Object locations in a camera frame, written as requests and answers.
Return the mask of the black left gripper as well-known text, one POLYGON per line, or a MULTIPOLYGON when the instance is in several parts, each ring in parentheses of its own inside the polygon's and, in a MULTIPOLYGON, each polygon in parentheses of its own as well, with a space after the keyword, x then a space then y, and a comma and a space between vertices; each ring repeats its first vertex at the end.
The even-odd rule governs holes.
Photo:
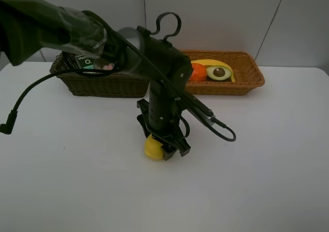
POLYGON ((181 114, 174 116, 164 124, 162 119, 153 115, 154 110, 145 99, 137 101, 137 107, 141 110, 137 120, 142 126, 145 136, 152 135, 154 139, 163 144, 164 157, 162 160, 169 160, 176 152, 179 152, 181 157, 190 152, 191 147, 179 127, 181 114))

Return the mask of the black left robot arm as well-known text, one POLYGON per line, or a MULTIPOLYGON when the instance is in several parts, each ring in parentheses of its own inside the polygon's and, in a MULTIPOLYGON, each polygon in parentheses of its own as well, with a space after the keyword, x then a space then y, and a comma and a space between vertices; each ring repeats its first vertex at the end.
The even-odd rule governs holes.
POLYGON ((123 73, 150 81, 149 100, 139 100, 138 116, 145 136, 162 144, 164 159, 190 151, 179 124, 188 107, 185 86, 192 74, 190 59, 167 40, 144 28, 114 31, 90 11, 75 11, 44 0, 1 0, 1 52, 18 66, 42 48, 95 60, 101 76, 123 73))

